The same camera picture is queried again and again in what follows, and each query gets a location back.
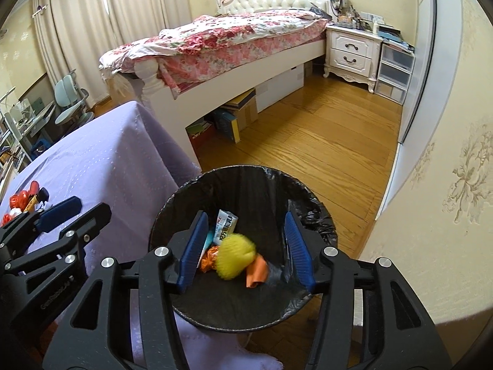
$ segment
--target pink floral comforter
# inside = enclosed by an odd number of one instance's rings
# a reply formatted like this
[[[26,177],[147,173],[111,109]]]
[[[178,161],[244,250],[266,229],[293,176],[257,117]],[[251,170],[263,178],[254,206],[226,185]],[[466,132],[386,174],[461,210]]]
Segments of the pink floral comforter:
[[[158,77],[177,98],[193,84],[315,39],[326,24],[326,19],[306,10],[225,18],[202,15],[183,27],[108,51],[100,58],[100,70],[105,79],[118,72],[133,73],[137,60],[156,57]]]

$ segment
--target trash can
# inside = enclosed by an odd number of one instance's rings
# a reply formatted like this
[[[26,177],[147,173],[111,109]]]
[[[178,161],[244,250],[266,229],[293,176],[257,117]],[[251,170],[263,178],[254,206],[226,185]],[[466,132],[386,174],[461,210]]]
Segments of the trash can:
[[[250,332],[295,314],[311,295],[297,281],[283,235],[292,204],[303,226],[337,247],[334,223],[325,206],[299,180],[262,166],[228,166],[209,171],[181,186],[167,201],[151,230],[149,249],[163,246],[188,229],[198,210],[215,229],[218,211],[238,217],[235,232],[250,239],[269,264],[266,283],[246,288],[245,273],[224,281],[215,271],[197,272],[183,295],[172,295],[174,310],[199,327],[221,332]]]

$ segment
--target white storage bin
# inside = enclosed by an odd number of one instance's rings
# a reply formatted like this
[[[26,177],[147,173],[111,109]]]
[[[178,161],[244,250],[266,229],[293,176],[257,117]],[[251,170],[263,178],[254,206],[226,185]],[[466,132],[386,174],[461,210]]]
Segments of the white storage bin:
[[[257,111],[267,107],[290,95],[304,85],[304,64],[295,66],[258,85],[256,89]]]
[[[381,52],[381,60],[384,63],[396,65],[399,68],[409,72],[413,70],[414,66],[414,57],[411,54],[395,49],[385,43]]]
[[[398,70],[392,66],[387,65],[385,62],[381,62],[380,65],[380,73],[378,75],[383,81],[387,81],[388,83],[395,83],[401,88],[406,89],[411,79],[411,74]]]
[[[377,80],[377,85],[375,87],[375,93],[377,95],[389,98],[390,100],[395,101],[396,103],[399,103],[400,105],[404,104],[404,98],[406,97],[406,91],[398,88],[394,85],[390,85],[388,83],[385,83],[381,81],[380,79]]]

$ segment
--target light blue chair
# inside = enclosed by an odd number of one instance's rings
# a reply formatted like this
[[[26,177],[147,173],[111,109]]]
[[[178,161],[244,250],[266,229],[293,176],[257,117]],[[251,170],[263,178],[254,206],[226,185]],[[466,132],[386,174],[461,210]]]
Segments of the light blue chair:
[[[63,125],[74,121],[77,123],[75,128],[79,128],[92,120],[94,113],[85,112],[89,93],[84,88],[78,88],[71,74],[64,76],[55,85],[55,101],[63,110],[55,120],[55,124]]]

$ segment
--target curtain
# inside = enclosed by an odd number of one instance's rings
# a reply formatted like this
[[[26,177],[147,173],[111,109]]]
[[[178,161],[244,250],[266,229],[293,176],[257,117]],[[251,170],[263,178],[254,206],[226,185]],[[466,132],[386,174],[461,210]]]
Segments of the curtain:
[[[156,36],[166,28],[164,0],[108,0],[108,7],[120,44]]]
[[[108,0],[117,40],[131,43],[191,21],[188,0]]]
[[[55,87],[56,83],[70,72],[70,67],[60,46],[51,12],[53,6],[51,1],[33,0],[33,12],[38,10],[38,6],[44,5],[47,5],[46,10],[43,11],[43,14],[37,14],[34,17],[34,25],[46,73],[51,85]]]
[[[50,80],[55,84],[75,69],[77,83],[89,92],[87,103],[92,107],[108,96],[99,71],[99,58],[119,45],[103,0],[38,0],[37,3],[49,4],[35,18]]]

